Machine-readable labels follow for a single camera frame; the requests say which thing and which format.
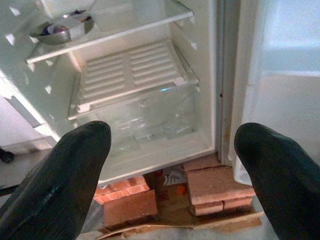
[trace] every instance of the refrigerator wall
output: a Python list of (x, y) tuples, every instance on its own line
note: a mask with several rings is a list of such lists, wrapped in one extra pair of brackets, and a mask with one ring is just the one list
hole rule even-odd
[[(121, 31), (113, 28), (110, 32), (101, 32), (95, 27), (83, 39), (63, 46), (45, 46), (29, 38), (28, 34), (33, 27), (49, 17), (74, 9), (89, 9), (93, 1), (67, 0), (61, 4), (52, 0), (16, 0), (1, 3), (3, 14), (0, 16), (0, 28), (5, 33), (0, 39), (1, 55), (5, 56), (0, 59), (0, 69), (5, 76), (3, 84), (7, 89), (10, 86), (15, 89), (8, 95), (21, 96), (20, 99), (24, 100), (22, 104), (44, 126), (44, 133), (54, 136), (56, 140), (83, 123), (84, 119), (80, 118), (68, 120), (68, 115), (75, 79), (81, 75), (86, 62), (90, 60), (171, 39), (181, 52), (181, 61), (189, 69), (190, 76), (198, 79), (198, 84), (193, 88), (196, 91), (196, 131), (171, 139), (142, 142), (139, 143), (138, 150), (111, 155), (101, 173), (100, 183), (143, 174), (216, 150), (217, 3), (211, 0), (183, 0), (183, 8), (187, 7), (191, 11), (185, 8), (181, 13), (175, 14), (175, 8), (168, 9), (165, 1), (149, 1), (150, 5), (144, 11), (142, 8), (135, 9), (138, 19), (160, 19), (155, 23), (142, 24), (134, 30)], [(134, 102), (134, 99), (127, 101), (129, 105)], [(117, 114), (118, 108), (115, 109), (113, 115)], [(126, 111), (120, 109), (119, 116), (126, 114)], [(160, 107), (159, 116), (162, 115), (162, 110)], [(87, 115), (86, 119), (108, 119), (110, 114), (111, 111), (105, 109)]]
[[(319, 7), (311, 0), (241, 6), (231, 139), (240, 124), (260, 123), (293, 138), (320, 164)], [(229, 159), (235, 178), (250, 183), (233, 142)]]

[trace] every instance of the open refrigerator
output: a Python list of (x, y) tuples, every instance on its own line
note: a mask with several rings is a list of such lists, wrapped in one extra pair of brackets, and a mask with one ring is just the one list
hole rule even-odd
[[(320, 143), (320, 37), (315, 31), (290, 35), (294, 31), (286, 27), (312, 28), (320, 19), (318, 3), (305, 4), (309, 15), (299, 4), (5, 0), (0, 94), (37, 132), (30, 140), (40, 133), (58, 141), (88, 121), (107, 122), (112, 146), (99, 184), (213, 152), (233, 165), (237, 181), (249, 184), (233, 148), (241, 123), (255, 121), (298, 137), (314, 160), (320, 158), (314, 147)], [(60, 45), (29, 37), (37, 25), (74, 10), (87, 10), (95, 22), (84, 37)], [(288, 37), (277, 38), (283, 30)], [(285, 110), (299, 120), (280, 114)], [(14, 143), (4, 136), (2, 146)]]

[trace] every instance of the stainless steel bowl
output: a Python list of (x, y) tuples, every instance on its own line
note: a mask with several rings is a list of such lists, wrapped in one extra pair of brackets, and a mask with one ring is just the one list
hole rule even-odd
[(40, 42), (48, 44), (48, 45), (58, 45), (58, 44), (64, 44), (71, 42), (73, 40), (79, 39), (86, 35), (94, 26), (94, 21), (90, 17), (88, 20), (85, 20), (83, 22), (79, 21), (79, 25), (70, 28), (65, 31), (60, 31), (53, 34), (43, 35), (44, 29), (57, 21), (60, 21), (62, 19), (70, 18), (72, 16), (72, 13), (64, 14), (61, 17), (53, 19), (51, 22), (45, 22), (39, 26), (37, 26), (31, 33), (30, 36), (33, 38), (38, 39)]

